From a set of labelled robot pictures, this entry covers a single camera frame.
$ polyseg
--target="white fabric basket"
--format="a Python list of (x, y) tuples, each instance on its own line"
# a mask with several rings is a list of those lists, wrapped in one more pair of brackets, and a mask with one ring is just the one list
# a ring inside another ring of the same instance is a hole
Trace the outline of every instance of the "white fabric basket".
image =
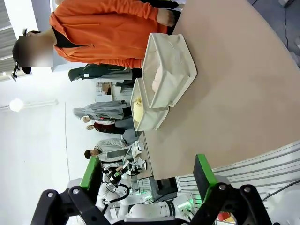
[(131, 111), (134, 115), (135, 99), (141, 97), (143, 106), (143, 116), (140, 122), (134, 121), (136, 131), (158, 129), (169, 112), (169, 108), (150, 109), (146, 100), (145, 88), (141, 78), (135, 80), (131, 95)]
[[(161, 80), (154, 92), (152, 84), (157, 73)], [(174, 107), (196, 75), (193, 58), (181, 34), (150, 34), (142, 68), (150, 108)]]

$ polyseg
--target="red jacket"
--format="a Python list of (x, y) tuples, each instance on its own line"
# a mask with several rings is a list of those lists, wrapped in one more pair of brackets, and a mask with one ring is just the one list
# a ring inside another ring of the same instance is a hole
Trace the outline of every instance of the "red jacket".
[(93, 126), (97, 131), (103, 133), (122, 135), (125, 132), (125, 129), (122, 129), (120, 127), (115, 127), (115, 124), (105, 125), (105, 124), (94, 123)]

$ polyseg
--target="table surface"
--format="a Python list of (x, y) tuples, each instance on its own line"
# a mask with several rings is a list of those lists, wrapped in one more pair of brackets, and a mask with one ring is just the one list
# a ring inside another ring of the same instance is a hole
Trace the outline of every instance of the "table surface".
[(146, 160), (147, 170), (142, 169), (142, 172), (139, 175), (137, 175), (138, 180), (153, 176), (152, 167), (151, 167), (151, 163), (150, 163), (150, 160), (149, 160), (149, 154), (148, 154), (147, 143), (146, 143), (144, 132), (139, 137), (139, 141), (144, 144), (145, 150), (143, 150), (141, 152), (141, 154), (138, 155), (138, 157), (141, 157), (142, 160)]
[(198, 75), (145, 132), (156, 180), (191, 174), (198, 153), (216, 168), (299, 139), (300, 71), (246, 0), (188, 0), (179, 33)]

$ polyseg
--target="orange hoodie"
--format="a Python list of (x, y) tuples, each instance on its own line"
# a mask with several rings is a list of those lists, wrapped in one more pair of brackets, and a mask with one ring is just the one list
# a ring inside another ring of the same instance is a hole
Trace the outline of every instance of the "orange hoodie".
[(75, 45), (58, 48), (71, 62), (140, 68), (150, 33), (166, 33), (156, 22), (158, 8), (139, 0), (65, 0), (50, 25)]

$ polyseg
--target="ceiling light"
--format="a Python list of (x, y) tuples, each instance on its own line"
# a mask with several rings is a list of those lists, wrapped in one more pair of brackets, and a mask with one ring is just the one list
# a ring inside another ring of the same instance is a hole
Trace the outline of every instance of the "ceiling light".
[(14, 112), (19, 112), (24, 107), (24, 102), (18, 98), (9, 103), (9, 108)]

